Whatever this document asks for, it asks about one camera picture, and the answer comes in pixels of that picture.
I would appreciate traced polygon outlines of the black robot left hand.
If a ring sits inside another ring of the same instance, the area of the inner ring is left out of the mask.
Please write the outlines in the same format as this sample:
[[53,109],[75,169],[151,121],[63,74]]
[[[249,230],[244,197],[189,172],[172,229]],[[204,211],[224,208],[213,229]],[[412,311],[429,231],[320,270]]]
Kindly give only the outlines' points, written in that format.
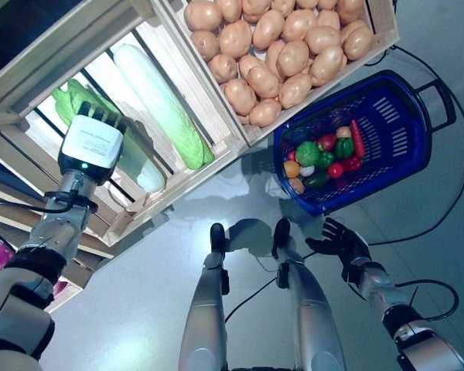
[[84,100],[60,147],[57,162],[60,173],[78,171],[102,186],[114,173],[121,157],[127,118],[101,107],[90,109]]

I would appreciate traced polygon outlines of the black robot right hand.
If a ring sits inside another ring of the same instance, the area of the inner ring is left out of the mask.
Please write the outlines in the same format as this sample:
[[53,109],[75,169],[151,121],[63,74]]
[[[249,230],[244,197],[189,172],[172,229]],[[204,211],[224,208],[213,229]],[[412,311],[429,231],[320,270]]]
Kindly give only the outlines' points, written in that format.
[[305,242],[316,254],[337,256],[343,265],[342,279],[347,283],[359,284],[361,266],[371,262],[367,242],[354,230],[330,217],[323,222],[322,235],[322,240],[309,237]]

